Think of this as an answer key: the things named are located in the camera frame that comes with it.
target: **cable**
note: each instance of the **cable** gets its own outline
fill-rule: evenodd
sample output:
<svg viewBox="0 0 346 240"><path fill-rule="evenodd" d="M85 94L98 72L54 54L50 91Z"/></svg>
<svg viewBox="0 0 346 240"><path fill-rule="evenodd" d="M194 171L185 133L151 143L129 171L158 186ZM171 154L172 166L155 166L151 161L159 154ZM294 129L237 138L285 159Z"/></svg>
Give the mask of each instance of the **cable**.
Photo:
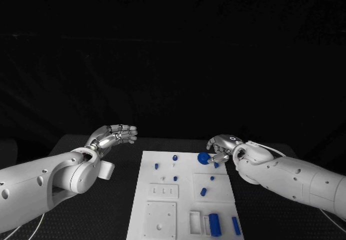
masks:
<svg viewBox="0 0 346 240"><path fill-rule="evenodd" d="M43 215L41 215L41 218L40 218L40 221L38 221L36 230L34 230L34 232L33 232L33 234L31 234L31 236L30 236L30 238L28 238L27 240L31 240L31 238L33 238L33 236L34 236L34 233L36 233L36 231L37 231L37 229L38 229L38 227L40 227L40 224L41 224L43 216L44 216L44 213L43 213ZM12 235L14 232L20 229L20 227L21 227L21 226L18 226L18 227L14 229L14 231L10 233L10 235L5 237L4 240L7 240L7 239L11 237L11 235Z"/></svg>
<svg viewBox="0 0 346 240"><path fill-rule="evenodd" d="M341 231L346 233L346 230L337 225L337 223L332 221L332 219L330 218L330 216L324 213L324 211L320 209L321 213L325 215L325 217L328 218L328 220L332 222L332 224L341 229Z"/></svg>
<svg viewBox="0 0 346 240"><path fill-rule="evenodd" d="M10 237L11 237L11 235L14 234L14 232L20 229L20 227L21 226L18 226L17 228L15 228L15 230L11 232L11 234L5 237L5 239L4 240L7 240Z"/></svg>
<svg viewBox="0 0 346 240"><path fill-rule="evenodd" d="M268 147L268 146L265 146L265 145L262 145L262 144L259 144L259 143L256 143L256 142L253 142L253 141L249 141L249 142L253 143L253 144L256 144L258 146L269 149L269 150L273 151L276 154L279 154L282 157L285 157L285 155L283 155L278 150L275 150L273 148L271 148L271 147Z"/></svg>
<svg viewBox="0 0 346 240"><path fill-rule="evenodd" d="M37 231L37 229L38 229L38 227L40 227L40 224L41 224L43 217L44 217L44 213L43 213L43 215L41 215L41 218L40 218L40 221L38 221L36 230L34 230L34 232L33 232L33 234L31 234L31 236L30 236L30 238L28 238L27 240L31 240L31 238L33 238L33 236L34 236L34 233L36 233L36 231Z"/></svg>

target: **black table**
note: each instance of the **black table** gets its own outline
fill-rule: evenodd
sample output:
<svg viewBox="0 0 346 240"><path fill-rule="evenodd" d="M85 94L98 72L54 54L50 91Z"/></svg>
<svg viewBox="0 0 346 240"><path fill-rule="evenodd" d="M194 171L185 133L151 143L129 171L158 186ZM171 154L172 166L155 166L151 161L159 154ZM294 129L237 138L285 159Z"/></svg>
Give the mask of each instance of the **black table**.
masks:
<svg viewBox="0 0 346 240"><path fill-rule="evenodd" d="M50 156L82 147L89 136L64 135ZM113 163L109 180L96 179L85 194L79 194L46 213L31 240L123 240L132 210L142 151L198 153L206 151L206 140L139 137L135 144L112 147L103 160ZM296 157L285 144L266 143L288 157ZM346 239L346 233L332 225L320 210L299 204L239 176L233 161L224 164L245 240L320 240ZM28 222L11 236L27 240L40 217ZM0 234L0 239L10 234Z"/></svg>

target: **black background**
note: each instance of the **black background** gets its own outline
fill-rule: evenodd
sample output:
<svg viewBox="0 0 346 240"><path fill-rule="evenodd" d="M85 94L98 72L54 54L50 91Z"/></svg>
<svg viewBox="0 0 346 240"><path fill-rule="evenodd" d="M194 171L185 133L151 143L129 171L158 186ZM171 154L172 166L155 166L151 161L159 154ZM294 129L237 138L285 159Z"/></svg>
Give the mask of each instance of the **black background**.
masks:
<svg viewBox="0 0 346 240"><path fill-rule="evenodd" d="M0 138L18 162L64 134L128 124L138 137L285 143L346 174L344 10L340 0L2 1Z"/></svg>

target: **blue disc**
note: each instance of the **blue disc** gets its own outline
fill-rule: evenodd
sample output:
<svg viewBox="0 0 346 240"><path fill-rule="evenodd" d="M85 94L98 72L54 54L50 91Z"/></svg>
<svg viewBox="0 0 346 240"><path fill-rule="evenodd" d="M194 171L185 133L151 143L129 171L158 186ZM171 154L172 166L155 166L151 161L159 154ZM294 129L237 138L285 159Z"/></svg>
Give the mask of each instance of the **blue disc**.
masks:
<svg viewBox="0 0 346 240"><path fill-rule="evenodd" d="M206 152L200 152L200 153L197 154L197 157L196 157L197 161L198 161L203 165L209 164L209 162L207 162L207 159L209 159L209 158L210 158L210 156L209 156L209 154L207 154Z"/></svg>

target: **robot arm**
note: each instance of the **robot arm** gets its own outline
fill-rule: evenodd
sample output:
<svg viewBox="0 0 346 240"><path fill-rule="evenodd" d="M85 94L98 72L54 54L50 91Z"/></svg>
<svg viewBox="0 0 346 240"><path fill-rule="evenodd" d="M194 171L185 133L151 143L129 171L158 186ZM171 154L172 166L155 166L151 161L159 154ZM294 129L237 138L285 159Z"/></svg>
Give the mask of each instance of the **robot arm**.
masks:
<svg viewBox="0 0 346 240"><path fill-rule="evenodd" d="M217 153L209 162L232 158L239 176L286 199L346 219L346 177L317 165L282 156L273 158L259 144L232 135L214 136L206 145Z"/></svg>
<svg viewBox="0 0 346 240"><path fill-rule="evenodd" d="M96 178L108 180L113 164L100 158L110 146L134 143L136 128L102 126L85 147L0 170L0 233L25 224L57 204L82 194Z"/></svg>

